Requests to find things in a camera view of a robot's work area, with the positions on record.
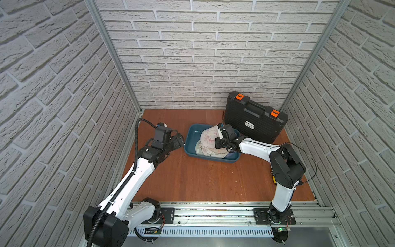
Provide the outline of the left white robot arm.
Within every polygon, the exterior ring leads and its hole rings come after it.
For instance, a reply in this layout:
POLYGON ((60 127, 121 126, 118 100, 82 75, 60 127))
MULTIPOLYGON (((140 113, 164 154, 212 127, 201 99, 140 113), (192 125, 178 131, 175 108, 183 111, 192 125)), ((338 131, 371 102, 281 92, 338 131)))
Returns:
POLYGON ((84 237, 91 247, 121 247, 126 237, 134 232, 145 242, 154 242, 154 237, 143 237, 137 227, 144 223, 164 225, 161 203, 146 198, 136 207, 132 205, 140 187, 171 152, 185 145, 183 136, 164 123, 152 124, 154 137, 145 146, 134 144, 134 163, 115 189, 99 205, 90 206, 83 214, 84 237))

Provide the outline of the pink rainbow unicorn coaster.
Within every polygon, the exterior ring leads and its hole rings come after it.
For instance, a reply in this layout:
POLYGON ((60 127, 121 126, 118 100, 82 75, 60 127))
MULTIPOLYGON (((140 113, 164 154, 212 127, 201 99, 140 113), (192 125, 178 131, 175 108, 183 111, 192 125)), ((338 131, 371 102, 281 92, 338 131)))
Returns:
POLYGON ((215 139, 218 137, 219 137, 219 128, 217 125, 204 130, 200 137, 200 142, 202 147, 216 150, 215 139))

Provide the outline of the teal plastic storage box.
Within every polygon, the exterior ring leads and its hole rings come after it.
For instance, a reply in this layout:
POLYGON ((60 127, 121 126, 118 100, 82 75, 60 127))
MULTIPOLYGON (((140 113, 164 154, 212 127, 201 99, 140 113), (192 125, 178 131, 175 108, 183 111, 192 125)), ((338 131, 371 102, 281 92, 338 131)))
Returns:
POLYGON ((229 153, 226 157, 224 158, 219 158, 219 157, 210 157, 210 156, 205 156, 203 153, 197 153, 196 152, 196 146, 198 144, 198 141, 200 140, 201 134, 203 131, 206 129, 209 129, 211 125, 208 124, 200 124, 196 123, 193 124, 187 134, 187 138, 185 141, 185 146, 184 146, 184 151, 185 153, 194 158, 200 158, 203 160, 209 160, 209 161, 215 161, 215 162, 223 162, 223 163, 235 163, 240 159, 241 154, 234 152, 234 153, 229 153))

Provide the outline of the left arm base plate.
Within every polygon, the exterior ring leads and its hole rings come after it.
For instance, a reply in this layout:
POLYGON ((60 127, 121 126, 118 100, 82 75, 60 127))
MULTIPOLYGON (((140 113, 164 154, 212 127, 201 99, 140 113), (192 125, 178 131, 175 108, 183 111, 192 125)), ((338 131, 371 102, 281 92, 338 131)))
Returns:
POLYGON ((147 220, 149 224, 173 224, 175 217, 175 208, 173 207, 162 207, 160 210, 155 210, 154 215, 151 219, 147 220))

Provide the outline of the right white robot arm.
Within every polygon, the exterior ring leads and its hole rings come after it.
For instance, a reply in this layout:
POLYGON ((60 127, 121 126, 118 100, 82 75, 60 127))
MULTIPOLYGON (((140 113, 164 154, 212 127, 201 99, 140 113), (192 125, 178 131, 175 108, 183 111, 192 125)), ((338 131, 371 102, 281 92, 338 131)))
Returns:
POLYGON ((293 147, 288 144, 272 145, 255 141, 246 136, 237 136, 229 124, 220 123, 215 126, 218 137, 215 148, 225 148, 238 153, 249 154, 269 162, 276 184, 268 214, 275 217, 283 216, 291 209, 291 200, 297 186, 302 184, 306 167, 293 147))

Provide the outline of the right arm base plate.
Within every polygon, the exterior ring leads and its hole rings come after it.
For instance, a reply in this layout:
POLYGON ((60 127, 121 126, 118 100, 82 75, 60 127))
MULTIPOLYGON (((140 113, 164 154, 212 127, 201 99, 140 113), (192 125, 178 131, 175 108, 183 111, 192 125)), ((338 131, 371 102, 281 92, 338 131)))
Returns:
POLYGON ((257 225, 295 225, 296 220, 291 208, 284 212, 278 212, 276 209, 256 208, 253 209, 255 222, 257 225))

